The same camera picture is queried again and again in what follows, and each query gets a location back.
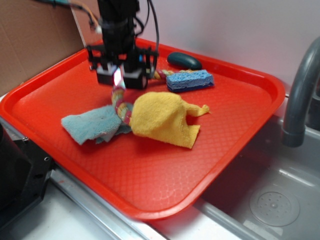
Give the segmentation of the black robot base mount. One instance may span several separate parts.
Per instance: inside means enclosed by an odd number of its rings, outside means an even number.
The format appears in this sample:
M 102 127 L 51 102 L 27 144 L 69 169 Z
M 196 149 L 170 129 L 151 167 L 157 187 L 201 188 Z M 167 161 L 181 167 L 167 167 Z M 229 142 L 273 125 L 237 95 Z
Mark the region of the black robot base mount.
M 0 127 L 0 228 L 39 204 L 54 165 L 52 157 L 30 139 L 13 140 Z

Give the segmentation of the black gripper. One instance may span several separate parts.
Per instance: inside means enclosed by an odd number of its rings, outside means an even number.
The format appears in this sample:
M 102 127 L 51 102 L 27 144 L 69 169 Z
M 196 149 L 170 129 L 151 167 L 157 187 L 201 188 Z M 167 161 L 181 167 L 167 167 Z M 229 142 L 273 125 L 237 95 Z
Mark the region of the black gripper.
M 155 73 L 159 57 L 157 49 L 150 46 L 142 48 L 136 44 L 124 53 L 106 50 L 103 44 L 88 45 L 86 50 L 99 84 L 113 86 L 116 70 L 122 68 L 125 87 L 136 90 L 147 88 L 145 75 Z

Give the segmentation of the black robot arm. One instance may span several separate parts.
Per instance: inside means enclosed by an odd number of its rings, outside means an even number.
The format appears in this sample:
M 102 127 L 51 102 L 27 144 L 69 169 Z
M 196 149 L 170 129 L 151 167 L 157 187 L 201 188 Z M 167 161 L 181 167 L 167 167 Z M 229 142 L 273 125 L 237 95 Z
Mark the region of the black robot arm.
M 95 71 L 97 80 L 103 85 L 116 85 L 116 71 L 127 89 L 143 90 L 154 77 L 158 57 L 159 42 L 154 47 L 141 48 L 136 44 L 145 24 L 137 18 L 140 3 L 137 0 L 100 0 L 99 25 L 102 32 L 100 45 L 87 46 L 90 70 Z

